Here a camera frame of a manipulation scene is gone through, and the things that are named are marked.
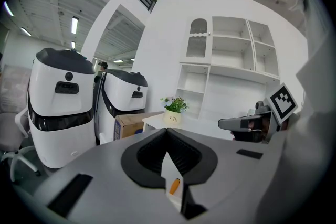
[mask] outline green leaves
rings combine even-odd
[[[161,98],[160,100],[163,101],[164,107],[172,112],[182,113],[188,108],[187,104],[181,97],[172,98],[171,100],[169,98]]]

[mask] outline white robot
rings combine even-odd
[[[94,124],[96,137],[106,142],[115,140],[114,123],[117,115],[144,113],[148,84],[140,73],[107,69],[99,73],[95,85]]]
[[[29,83],[28,113],[37,154],[61,168],[96,145],[92,63],[70,50],[36,54]]]

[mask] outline white column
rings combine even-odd
[[[104,30],[112,18],[114,12],[119,7],[120,2],[117,0],[109,0],[106,6],[102,9],[97,19],[94,21],[88,36],[85,39],[81,54],[86,57],[89,61],[92,61],[93,56],[95,55],[98,43],[101,36],[104,33]]]

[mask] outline black rectangular slot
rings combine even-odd
[[[76,94],[79,92],[77,83],[59,81],[55,86],[55,93]]]
[[[248,150],[238,150],[237,154],[247,156],[253,159],[261,159],[261,157],[263,156],[263,153]]]
[[[78,174],[48,205],[48,208],[65,218],[92,179],[92,176]]]
[[[133,92],[132,98],[142,98],[143,94],[142,92]]]

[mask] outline person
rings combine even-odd
[[[108,64],[106,62],[100,62],[98,65],[100,65],[100,71],[105,71],[108,67]],[[95,83],[99,80],[100,76],[96,75],[95,77]]]

